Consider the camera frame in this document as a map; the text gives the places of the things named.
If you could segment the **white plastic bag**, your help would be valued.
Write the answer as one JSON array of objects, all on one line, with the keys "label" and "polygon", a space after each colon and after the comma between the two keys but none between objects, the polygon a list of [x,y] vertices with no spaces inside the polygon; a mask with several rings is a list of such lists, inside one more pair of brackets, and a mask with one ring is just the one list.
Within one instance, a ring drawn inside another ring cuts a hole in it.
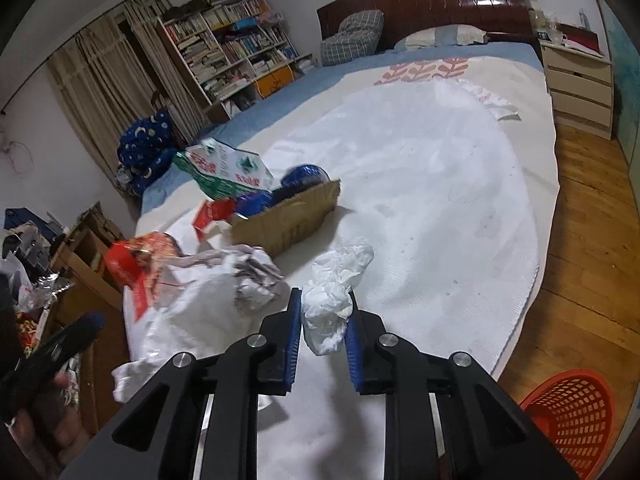
[{"label": "white plastic bag", "polygon": [[350,293],[373,259],[374,249],[365,238],[338,242],[314,259],[302,289],[302,319],[306,344],[315,356],[341,349],[354,310]]}]

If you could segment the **red snack bag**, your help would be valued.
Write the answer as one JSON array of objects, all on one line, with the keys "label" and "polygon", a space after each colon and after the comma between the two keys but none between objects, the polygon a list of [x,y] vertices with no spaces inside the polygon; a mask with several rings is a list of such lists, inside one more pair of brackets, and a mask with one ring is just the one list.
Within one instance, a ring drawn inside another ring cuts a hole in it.
[{"label": "red snack bag", "polygon": [[164,261],[181,256],[176,240],[161,232],[120,240],[107,251],[104,259],[108,272],[119,285],[132,291],[135,321],[155,302]]}]

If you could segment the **blue round wrapper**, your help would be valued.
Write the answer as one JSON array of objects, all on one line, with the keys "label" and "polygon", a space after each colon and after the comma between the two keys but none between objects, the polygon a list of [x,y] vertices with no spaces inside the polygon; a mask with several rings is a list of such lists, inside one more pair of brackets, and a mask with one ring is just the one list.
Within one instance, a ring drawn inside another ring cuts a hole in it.
[{"label": "blue round wrapper", "polygon": [[326,170],[317,165],[303,164],[293,167],[282,177],[280,186],[271,192],[271,206],[329,180]]}]

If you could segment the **crumpled grey white paper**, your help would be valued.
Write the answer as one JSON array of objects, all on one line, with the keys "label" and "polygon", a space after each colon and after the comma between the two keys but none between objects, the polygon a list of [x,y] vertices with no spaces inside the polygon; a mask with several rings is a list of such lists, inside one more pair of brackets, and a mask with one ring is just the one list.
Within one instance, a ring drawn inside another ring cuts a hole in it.
[{"label": "crumpled grey white paper", "polygon": [[163,262],[158,308],[194,307],[253,316],[281,296],[280,269],[262,248],[233,245]]}]

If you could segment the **wooden side desk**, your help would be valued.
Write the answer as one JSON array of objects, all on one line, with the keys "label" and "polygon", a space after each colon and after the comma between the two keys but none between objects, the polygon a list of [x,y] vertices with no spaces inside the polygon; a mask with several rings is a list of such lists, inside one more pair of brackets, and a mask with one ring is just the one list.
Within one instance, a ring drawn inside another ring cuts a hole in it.
[{"label": "wooden side desk", "polygon": [[51,307],[43,337],[49,338],[85,312],[98,312],[103,318],[98,339],[82,352],[78,376],[81,417],[92,436],[120,409],[113,398],[112,370],[130,358],[122,286],[104,261],[108,248],[123,238],[119,227],[104,216],[101,205],[94,204],[78,217],[50,264],[52,271],[73,285]]}]

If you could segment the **brown cardboard piece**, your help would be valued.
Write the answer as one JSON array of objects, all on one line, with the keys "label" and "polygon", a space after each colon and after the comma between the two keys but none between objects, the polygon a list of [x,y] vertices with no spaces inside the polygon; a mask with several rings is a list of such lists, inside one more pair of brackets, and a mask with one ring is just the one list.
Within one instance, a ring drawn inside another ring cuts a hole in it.
[{"label": "brown cardboard piece", "polygon": [[230,230],[232,245],[260,247],[276,258],[321,228],[334,211],[341,181],[322,183],[294,195],[246,220],[235,220]]}]

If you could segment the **red small package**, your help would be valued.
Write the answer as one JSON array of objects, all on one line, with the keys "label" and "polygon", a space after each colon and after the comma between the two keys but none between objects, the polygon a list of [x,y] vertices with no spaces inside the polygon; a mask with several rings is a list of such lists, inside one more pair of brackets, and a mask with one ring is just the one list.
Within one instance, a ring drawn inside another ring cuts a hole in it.
[{"label": "red small package", "polygon": [[192,226],[196,238],[202,242],[206,239],[209,229],[219,221],[228,221],[235,211],[235,199],[232,197],[222,200],[204,200],[196,213]]}]

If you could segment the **green and white carton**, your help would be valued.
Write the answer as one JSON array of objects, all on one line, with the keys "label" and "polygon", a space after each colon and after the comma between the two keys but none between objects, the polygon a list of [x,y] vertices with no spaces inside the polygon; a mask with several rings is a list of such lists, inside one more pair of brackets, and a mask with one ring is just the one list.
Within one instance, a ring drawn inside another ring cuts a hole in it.
[{"label": "green and white carton", "polygon": [[178,152],[174,164],[190,174],[211,200],[238,198],[273,188],[273,175],[258,154],[213,138]]}]

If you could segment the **red plastic mesh basket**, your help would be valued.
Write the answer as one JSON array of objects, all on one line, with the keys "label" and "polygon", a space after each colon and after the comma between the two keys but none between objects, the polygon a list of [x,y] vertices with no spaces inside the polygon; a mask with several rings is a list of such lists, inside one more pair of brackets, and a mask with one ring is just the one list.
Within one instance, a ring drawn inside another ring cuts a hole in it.
[{"label": "red plastic mesh basket", "polygon": [[614,399],[606,380],[591,370],[554,375],[530,392],[520,408],[581,479],[594,479],[606,459]]}]

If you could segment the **blue moon-pattern blanket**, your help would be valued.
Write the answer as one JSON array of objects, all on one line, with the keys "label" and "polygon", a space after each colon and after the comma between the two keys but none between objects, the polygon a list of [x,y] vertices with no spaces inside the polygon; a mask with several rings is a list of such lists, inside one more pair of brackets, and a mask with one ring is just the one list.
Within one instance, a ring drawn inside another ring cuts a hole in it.
[{"label": "blue moon-pattern blanket", "polygon": [[118,185],[133,196],[141,196],[169,169],[177,151],[174,125],[167,110],[161,108],[137,120],[119,139]]}]

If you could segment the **beige curtain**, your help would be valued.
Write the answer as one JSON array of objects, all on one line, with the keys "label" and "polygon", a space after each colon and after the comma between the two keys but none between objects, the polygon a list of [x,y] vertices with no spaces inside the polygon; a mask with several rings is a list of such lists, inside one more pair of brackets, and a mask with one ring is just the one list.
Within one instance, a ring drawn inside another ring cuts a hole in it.
[{"label": "beige curtain", "polygon": [[158,18],[143,0],[120,6],[125,24],[142,55],[108,14],[97,18],[59,47],[47,60],[50,84],[74,133],[111,182],[116,181],[116,148],[126,128],[152,114],[152,96],[160,92],[186,144],[207,118],[160,39]]}]

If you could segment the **white bookshelf with books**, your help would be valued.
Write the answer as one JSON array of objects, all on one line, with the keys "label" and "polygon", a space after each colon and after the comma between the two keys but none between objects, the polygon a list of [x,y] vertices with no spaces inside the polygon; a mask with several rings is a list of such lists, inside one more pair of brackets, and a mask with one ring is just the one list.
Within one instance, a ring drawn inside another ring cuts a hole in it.
[{"label": "white bookshelf with books", "polygon": [[228,122],[316,66],[266,0],[192,0],[167,10],[156,29],[212,122]]}]

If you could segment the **grey plaid pillow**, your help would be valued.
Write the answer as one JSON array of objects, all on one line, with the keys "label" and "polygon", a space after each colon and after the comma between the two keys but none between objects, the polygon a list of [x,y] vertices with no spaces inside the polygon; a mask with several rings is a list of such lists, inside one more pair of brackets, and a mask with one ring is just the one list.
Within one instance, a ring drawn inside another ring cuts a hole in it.
[{"label": "grey plaid pillow", "polygon": [[338,26],[338,32],[320,44],[323,66],[334,66],[374,55],[384,27],[384,13],[364,10],[350,14]]}]

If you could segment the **white and blue pillow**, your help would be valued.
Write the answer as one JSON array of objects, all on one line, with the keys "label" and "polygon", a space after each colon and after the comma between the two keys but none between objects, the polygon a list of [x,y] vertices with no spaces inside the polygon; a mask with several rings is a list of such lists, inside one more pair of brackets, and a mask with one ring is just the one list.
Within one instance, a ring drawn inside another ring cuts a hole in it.
[{"label": "white and blue pillow", "polygon": [[486,44],[487,32],[467,24],[452,24],[419,30],[395,44],[395,51]]}]

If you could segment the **cream bedside drawer cabinet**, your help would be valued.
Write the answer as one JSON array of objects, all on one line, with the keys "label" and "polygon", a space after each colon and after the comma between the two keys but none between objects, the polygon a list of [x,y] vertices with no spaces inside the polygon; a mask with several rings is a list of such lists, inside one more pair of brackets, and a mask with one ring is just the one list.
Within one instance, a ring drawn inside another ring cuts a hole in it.
[{"label": "cream bedside drawer cabinet", "polygon": [[605,58],[540,44],[555,123],[612,139],[614,80]]}]

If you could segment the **dark red wooden headboard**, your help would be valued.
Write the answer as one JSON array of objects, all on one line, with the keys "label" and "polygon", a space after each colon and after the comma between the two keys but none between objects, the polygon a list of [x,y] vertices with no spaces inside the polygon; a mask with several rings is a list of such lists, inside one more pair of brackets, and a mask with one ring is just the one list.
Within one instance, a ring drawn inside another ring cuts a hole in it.
[{"label": "dark red wooden headboard", "polygon": [[450,24],[472,25],[492,41],[534,44],[528,0],[335,0],[317,10],[323,39],[335,35],[349,15],[380,10],[384,26],[378,47],[389,49],[413,32]]}]

